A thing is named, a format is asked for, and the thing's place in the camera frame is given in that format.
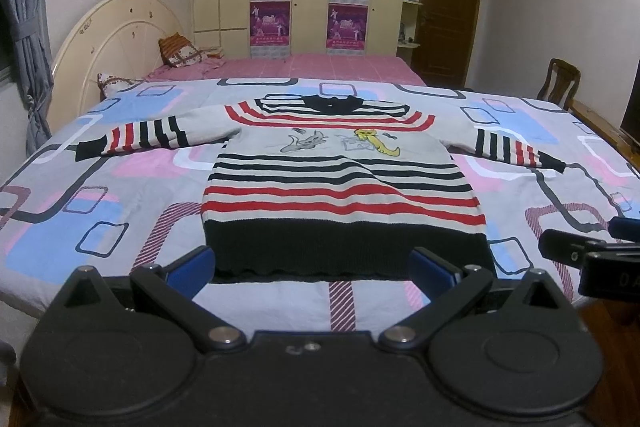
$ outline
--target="curved headboard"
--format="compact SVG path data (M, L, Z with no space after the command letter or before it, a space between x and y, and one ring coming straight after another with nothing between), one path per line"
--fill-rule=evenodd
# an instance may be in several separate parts
M104 0L66 37L53 65L51 132L100 102L98 73L139 78L162 65L158 39L180 32L160 0Z

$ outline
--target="pink blanket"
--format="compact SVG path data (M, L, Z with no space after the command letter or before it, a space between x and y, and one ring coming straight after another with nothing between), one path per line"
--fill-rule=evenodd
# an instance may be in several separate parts
M294 55L277 58L207 60L183 68L161 66L147 80L202 80L204 78L321 78L364 80L405 86L424 86L424 82L401 58L344 57L340 55Z

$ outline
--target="sweater cuff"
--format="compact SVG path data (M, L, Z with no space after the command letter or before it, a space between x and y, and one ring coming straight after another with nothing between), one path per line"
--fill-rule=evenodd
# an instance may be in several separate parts
M87 158L96 158L102 154L104 148L107 147L107 135L97 140L89 142L80 142L76 146L76 161L86 160Z
M558 171L561 174L564 172L566 163L561 162L559 159L554 158L553 156L549 156L542 151L540 151L538 156L540 158L540 165L542 169L553 169L554 171Z

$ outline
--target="sweater sleeve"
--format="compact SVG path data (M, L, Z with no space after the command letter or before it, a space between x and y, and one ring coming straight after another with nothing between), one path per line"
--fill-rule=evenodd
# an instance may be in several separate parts
M458 148L479 158L522 165L539 169L553 169L564 172L566 164L535 147L526 145L512 136L492 132L488 129L476 129L470 123L456 121L436 121L433 136L447 148Z
M101 138L80 142L76 161L139 149L177 149L212 142L240 131L226 106L199 107L178 116L126 123Z

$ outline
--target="wooden chair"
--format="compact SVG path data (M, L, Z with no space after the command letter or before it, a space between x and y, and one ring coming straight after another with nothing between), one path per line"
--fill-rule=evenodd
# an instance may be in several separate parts
M550 89L551 77L554 70L556 70L556 83L553 89ZM579 85L580 70L560 58L552 58L551 62L549 62L549 69L546 72L545 85L542 86L536 98L538 100L557 103L558 105L560 105L564 98L562 108L568 110L569 103L574 99L575 92L578 91Z

